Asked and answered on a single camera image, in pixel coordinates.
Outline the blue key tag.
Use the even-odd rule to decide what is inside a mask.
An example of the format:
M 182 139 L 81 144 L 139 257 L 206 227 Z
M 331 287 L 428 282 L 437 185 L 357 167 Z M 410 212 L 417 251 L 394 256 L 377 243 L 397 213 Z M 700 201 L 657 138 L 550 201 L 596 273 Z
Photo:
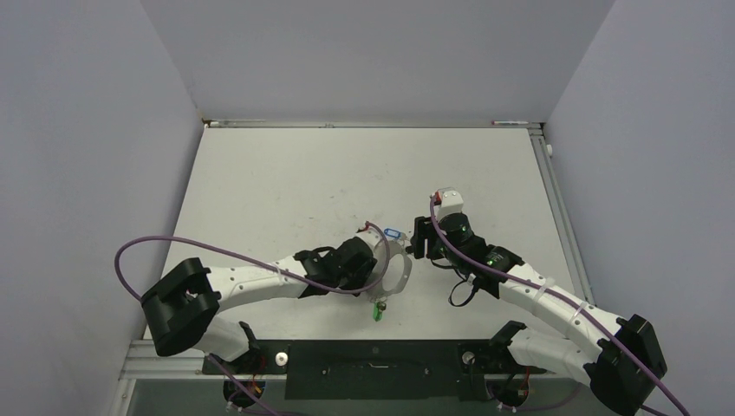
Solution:
M 392 229 L 392 228 L 386 228 L 383 231 L 383 233 L 384 233 L 384 235 L 386 237 L 392 238 L 392 239 L 401 239 L 401 236 L 402 236 L 402 233 L 400 231 L 397 231 L 397 230 Z

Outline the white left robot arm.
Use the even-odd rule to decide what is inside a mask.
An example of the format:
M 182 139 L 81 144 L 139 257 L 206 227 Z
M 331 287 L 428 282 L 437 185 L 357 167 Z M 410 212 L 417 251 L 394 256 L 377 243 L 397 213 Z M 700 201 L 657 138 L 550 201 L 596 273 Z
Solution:
M 359 295 L 389 250 L 378 237 L 354 236 L 339 247 L 302 250 L 273 263 L 206 267 L 187 258 L 155 283 L 140 300 L 157 355 L 193 348 L 214 354 L 246 373 L 258 360 L 256 338 L 244 322 L 219 313 L 272 299 L 303 299 L 328 293 Z

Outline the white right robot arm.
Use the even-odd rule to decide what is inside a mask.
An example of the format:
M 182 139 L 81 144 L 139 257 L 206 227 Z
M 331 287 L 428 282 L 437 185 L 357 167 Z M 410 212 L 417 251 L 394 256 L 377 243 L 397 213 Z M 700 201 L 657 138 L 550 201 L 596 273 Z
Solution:
M 520 256 L 486 243 L 462 212 L 416 217 L 410 253 L 444 259 L 472 287 L 531 313 L 557 337 L 523 335 L 495 341 L 491 363 L 502 371 L 517 365 L 564 374 L 588 386 L 610 411 L 634 415 L 661 387 L 667 364 L 651 322 L 597 308 L 542 276 Z

